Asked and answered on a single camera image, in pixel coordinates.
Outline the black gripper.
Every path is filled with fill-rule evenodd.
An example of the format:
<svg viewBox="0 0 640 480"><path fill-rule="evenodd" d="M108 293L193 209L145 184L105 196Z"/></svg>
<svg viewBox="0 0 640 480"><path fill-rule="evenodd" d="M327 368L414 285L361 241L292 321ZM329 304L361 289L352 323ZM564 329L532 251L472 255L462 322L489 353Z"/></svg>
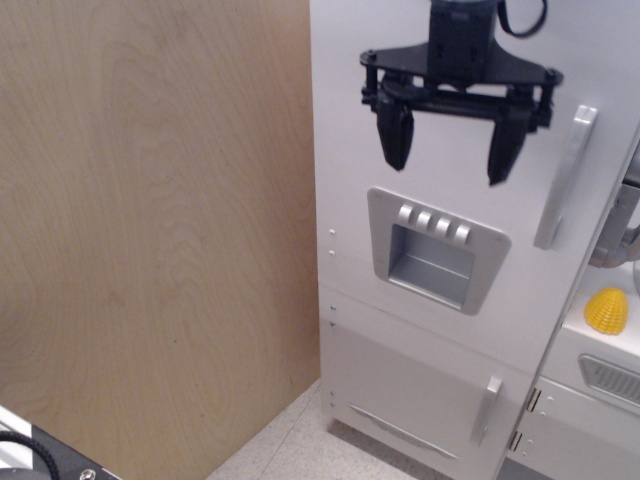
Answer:
<svg viewBox="0 0 640 480"><path fill-rule="evenodd" d="M363 52L362 103L377 110L386 163L396 171L406 166L414 133L411 109L491 119L489 185L506 181L529 131L550 126L554 89L563 75L505 51L495 27L527 38L542 28L547 11L543 2L533 26L515 32L504 1L433 1L426 43ZM380 95L380 72L398 84L388 95L400 101Z"/></svg>

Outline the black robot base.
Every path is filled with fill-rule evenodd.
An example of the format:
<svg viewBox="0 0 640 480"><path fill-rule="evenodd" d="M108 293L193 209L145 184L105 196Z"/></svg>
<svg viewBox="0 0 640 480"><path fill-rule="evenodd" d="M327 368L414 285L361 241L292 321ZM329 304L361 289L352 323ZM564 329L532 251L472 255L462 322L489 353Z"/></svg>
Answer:
<svg viewBox="0 0 640 480"><path fill-rule="evenodd" d="M102 465L1 407L2 479L120 479Z"/></svg>

